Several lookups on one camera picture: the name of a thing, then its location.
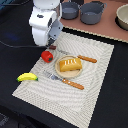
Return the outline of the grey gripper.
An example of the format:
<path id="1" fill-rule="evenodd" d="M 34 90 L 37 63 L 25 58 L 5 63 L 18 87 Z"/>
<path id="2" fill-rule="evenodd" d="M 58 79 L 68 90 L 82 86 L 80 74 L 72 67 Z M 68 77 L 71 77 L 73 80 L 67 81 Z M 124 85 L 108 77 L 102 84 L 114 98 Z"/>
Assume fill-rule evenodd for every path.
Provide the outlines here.
<path id="1" fill-rule="evenodd" d="M 51 26 L 51 29 L 48 33 L 48 46 L 52 45 L 58 38 L 58 36 L 60 35 L 61 31 L 63 29 L 63 24 L 56 20 L 52 26 Z"/>

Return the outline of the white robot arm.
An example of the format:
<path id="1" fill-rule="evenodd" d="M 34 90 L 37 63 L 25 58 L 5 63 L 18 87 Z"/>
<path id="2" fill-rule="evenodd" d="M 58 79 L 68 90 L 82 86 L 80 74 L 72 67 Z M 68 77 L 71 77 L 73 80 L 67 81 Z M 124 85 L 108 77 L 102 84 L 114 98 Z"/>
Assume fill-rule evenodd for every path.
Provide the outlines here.
<path id="1" fill-rule="evenodd" d="M 29 25 L 32 27 L 34 42 L 38 46 L 50 46 L 63 28 L 60 22 L 60 0 L 33 0 L 33 4 Z"/>

